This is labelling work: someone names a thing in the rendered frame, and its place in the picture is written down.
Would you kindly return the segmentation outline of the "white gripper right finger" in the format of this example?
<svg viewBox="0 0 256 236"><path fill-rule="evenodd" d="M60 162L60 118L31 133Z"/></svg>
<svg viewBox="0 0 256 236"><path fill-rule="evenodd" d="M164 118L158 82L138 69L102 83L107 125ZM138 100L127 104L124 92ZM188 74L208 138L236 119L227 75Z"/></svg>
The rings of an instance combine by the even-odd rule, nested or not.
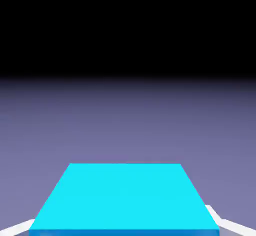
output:
<svg viewBox="0 0 256 236"><path fill-rule="evenodd" d="M222 219L210 205L206 208L219 227L219 236L256 236L256 230Z"/></svg>

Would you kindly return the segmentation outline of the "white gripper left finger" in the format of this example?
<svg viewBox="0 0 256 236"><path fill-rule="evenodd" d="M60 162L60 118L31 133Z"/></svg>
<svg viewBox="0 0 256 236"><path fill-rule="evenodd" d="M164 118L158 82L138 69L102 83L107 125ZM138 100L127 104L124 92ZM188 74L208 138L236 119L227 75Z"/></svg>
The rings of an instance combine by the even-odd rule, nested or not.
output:
<svg viewBox="0 0 256 236"><path fill-rule="evenodd" d="M0 231L0 236L29 236L29 229L34 221L34 219L30 219L12 227L3 229Z"/></svg>

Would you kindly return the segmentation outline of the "small cyan cube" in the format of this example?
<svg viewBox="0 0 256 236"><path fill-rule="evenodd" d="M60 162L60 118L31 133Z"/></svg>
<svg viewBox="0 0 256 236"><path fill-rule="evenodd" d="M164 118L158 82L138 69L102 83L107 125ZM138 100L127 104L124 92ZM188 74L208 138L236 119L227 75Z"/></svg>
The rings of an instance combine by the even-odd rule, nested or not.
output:
<svg viewBox="0 0 256 236"><path fill-rule="evenodd" d="M29 236L220 236L179 164L70 164Z"/></svg>

